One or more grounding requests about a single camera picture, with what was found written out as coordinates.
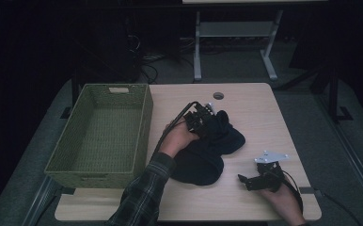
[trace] hand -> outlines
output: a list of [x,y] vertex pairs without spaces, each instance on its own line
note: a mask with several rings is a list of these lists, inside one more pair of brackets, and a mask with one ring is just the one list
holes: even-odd
[[158,152],[166,153],[167,155],[174,157],[180,150],[187,147],[187,145],[195,139],[199,139],[198,135],[189,132],[184,118],[181,118],[176,123],[175,127],[167,134]]
[[290,225],[296,226],[306,223],[298,201],[286,185],[281,184],[277,192],[272,192],[268,189],[259,190],[258,192],[272,204],[276,212]]

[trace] grommet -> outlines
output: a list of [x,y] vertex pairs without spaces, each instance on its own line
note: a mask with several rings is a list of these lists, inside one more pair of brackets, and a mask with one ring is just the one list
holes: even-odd
[[223,98],[225,98],[225,95],[223,93],[221,93],[221,92],[216,92],[216,93],[213,94],[213,97],[216,100],[222,100]]

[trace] white bracket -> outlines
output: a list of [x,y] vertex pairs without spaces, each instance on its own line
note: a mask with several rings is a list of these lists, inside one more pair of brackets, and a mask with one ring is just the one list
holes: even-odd
[[289,159],[288,155],[285,153],[272,153],[269,151],[264,151],[263,155],[259,158],[255,158],[256,163],[273,163],[281,160]]
[[206,106],[206,107],[208,107],[208,108],[210,108],[210,109],[211,109],[211,111],[212,111],[212,113],[213,113],[214,115],[216,115],[216,111],[214,110],[214,105],[213,105],[213,103],[209,102],[209,103],[207,103],[205,106]]

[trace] right hand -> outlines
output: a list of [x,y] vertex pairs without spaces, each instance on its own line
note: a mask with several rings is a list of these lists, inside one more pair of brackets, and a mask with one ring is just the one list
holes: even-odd
[[259,190],[258,193],[271,203],[276,212],[291,226],[306,223],[302,216],[301,209],[299,208],[298,201],[286,185],[281,184],[281,187],[277,192],[263,189]]

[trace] basket handle slot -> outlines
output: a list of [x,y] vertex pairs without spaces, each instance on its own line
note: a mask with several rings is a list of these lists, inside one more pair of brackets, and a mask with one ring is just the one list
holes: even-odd
[[107,174],[104,175],[92,175],[92,176],[83,176],[81,177],[82,181],[107,181]]
[[129,93],[129,88],[121,88],[121,87],[117,87],[117,88],[108,88],[109,92],[111,93]]

